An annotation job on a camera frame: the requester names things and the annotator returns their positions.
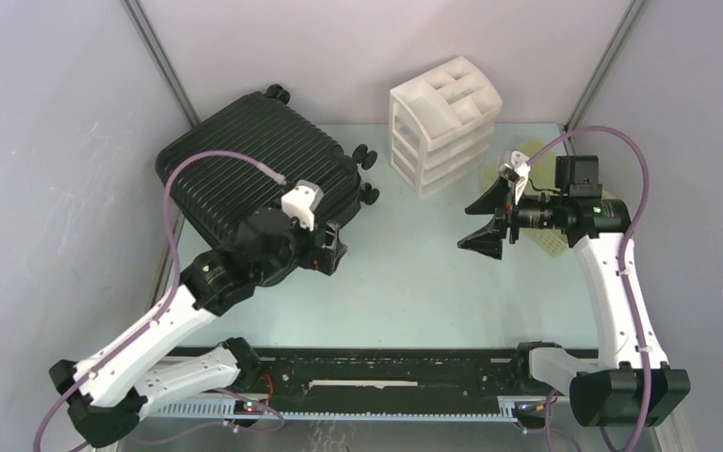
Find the black ribbed hard-shell suitcase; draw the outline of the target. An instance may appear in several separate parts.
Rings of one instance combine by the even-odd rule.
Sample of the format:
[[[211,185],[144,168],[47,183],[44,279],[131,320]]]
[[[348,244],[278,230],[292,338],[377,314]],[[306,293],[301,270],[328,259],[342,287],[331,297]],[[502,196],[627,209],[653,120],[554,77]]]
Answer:
[[[280,84],[234,100],[178,137],[155,159],[166,182],[176,167],[198,153],[241,153],[284,176],[287,187],[299,180],[317,184],[324,197],[318,224],[353,219],[380,192],[362,178],[378,154],[365,144],[346,154],[341,144],[289,106],[290,93]],[[215,248],[233,235],[239,221],[277,203],[285,187],[252,163],[213,155],[188,165],[173,183],[170,196],[201,238]]]

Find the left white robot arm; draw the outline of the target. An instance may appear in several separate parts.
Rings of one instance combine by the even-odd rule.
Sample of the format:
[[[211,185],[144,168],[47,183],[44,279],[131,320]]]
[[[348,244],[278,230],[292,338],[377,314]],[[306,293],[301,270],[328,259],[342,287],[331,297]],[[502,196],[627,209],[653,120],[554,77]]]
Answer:
[[[104,447],[165,405],[203,391],[255,388],[261,361],[241,337],[186,362],[154,365],[269,280],[296,267],[331,275],[347,251],[340,231],[338,222],[310,227],[276,207],[244,218],[229,240],[194,259],[166,297],[122,336],[88,359],[50,368],[75,430],[87,444]]]

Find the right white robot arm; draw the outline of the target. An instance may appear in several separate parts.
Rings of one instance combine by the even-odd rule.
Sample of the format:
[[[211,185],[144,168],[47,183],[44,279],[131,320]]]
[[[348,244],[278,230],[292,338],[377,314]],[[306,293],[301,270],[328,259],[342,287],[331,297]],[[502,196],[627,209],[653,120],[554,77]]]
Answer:
[[[689,394],[687,372],[674,369],[652,331],[635,275],[632,225],[625,203],[603,197],[595,156],[558,156],[555,187],[531,195],[528,155],[514,151],[495,182],[466,207],[490,221],[458,248],[500,259],[523,230],[559,231],[584,271],[596,321],[597,361],[552,342],[523,342],[509,369],[513,387],[533,394],[554,389],[570,400],[583,427],[663,423]]]

